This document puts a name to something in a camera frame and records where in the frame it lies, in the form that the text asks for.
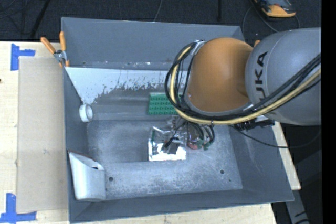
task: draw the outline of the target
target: gray metal tray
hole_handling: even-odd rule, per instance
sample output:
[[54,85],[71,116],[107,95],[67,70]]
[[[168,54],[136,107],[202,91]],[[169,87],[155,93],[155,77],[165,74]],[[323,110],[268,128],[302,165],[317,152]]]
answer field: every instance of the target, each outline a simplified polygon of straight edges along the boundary
[[[170,119],[147,115],[149,93],[164,92],[177,52],[196,39],[243,40],[239,27],[65,17],[61,24],[71,63],[64,69],[66,146],[93,157],[106,174],[106,200],[78,201],[68,160],[70,222],[293,200],[278,149],[225,125],[215,126],[208,151],[147,161],[150,127]],[[79,117],[83,101],[94,112],[90,123]],[[275,143],[271,128],[249,135]]]

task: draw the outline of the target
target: green lego brick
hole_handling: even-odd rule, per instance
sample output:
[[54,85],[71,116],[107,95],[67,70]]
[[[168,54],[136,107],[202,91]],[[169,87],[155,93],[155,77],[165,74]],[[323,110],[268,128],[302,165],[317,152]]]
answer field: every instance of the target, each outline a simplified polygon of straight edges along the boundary
[[151,93],[148,115],[177,115],[177,112],[165,93]]

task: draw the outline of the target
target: wooden table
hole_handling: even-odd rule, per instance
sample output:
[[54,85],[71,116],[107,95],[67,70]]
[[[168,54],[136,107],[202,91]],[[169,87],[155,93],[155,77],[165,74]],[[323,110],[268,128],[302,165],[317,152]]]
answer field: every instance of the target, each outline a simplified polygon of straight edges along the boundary
[[[18,85],[19,70],[11,71],[10,41],[0,41],[0,213],[5,211],[6,193],[16,194],[17,186],[17,134],[18,134]],[[33,49],[35,58],[53,58],[50,52],[39,42],[14,42],[20,49]],[[56,49],[60,44],[53,44]],[[273,126],[278,145],[287,145],[280,123]],[[300,189],[300,183],[288,149],[280,149],[288,179],[293,190]],[[68,210],[37,211],[34,223],[68,223]],[[129,218],[103,221],[102,223],[263,223],[275,224],[271,204],[210,209],[188,213]]]

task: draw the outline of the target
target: yellow cable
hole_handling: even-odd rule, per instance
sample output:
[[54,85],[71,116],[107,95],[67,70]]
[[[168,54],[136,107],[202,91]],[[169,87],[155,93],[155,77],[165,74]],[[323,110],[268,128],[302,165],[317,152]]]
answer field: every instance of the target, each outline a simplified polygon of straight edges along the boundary
[[[181,55],[179,56],[178,60],[180,60],[182,58],[182,56],[184,54],[186,54],[191,47],[186,48]],[[172,76],[171,76],[171,81],[170,81],[170,95],[172,100],[174,101],[174,103],[176,103],[176,99],[175,99],[175,95],[174,95],[174,81],[175,81],[175,77],[176,77],[176,72],[177,72],[177,68],[179,65],[177,65],[172,72]],[[187,121],[190,122],[194,122],[194,123],[198,123],[198,124],[236,124],[236,123],[240,123],[240,122],[244,122],[244,121],[249,121],[252,120],[258,116],[267,114],[268,112],[278,108],[279,106],[281,106],[282,104],[288,102],[290,99],[294,98],[296,95],[298,95],[301,91],[303,91],[305,89],[306,86],[308,86],[313,80],[315,80],[319,75],[321,75],[321,68],[319,70],[317,70],[307,81],[303,82],[300,86],[298,86],[295,90],[291,91],[290,93],[288,93],[286,96],[282,97],[281,99],[279,99],[278,101],[272,103],[269,106],[266,106],[265,108],[259,110],[258,112],[252,113],[250,115],[247,116],[243,116],[243,117],[239,117],[239,118],[235,118],[232,120],[226,120],[226,121],[219,121],[219,120],[203,120],[203,119],[199,119],[199,118],[195,118],[192,116],[188,116],[187,114],[185,114],[184,112],[182,112],[181,110],[175,108],[175,110],[177,111],[177,113],[184,118]]]

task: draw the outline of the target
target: white plastic part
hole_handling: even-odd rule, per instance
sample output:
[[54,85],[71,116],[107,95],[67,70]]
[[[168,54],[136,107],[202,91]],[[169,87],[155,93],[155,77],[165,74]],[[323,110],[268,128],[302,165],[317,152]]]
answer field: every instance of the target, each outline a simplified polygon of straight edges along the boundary
[[93,110],[89,104],[83,104],[79,107],[79,116],[83,122],[90,122],[93,119]]
[[68,151],[75,198],[85,201],[105,200],[105,169],[93,159]]

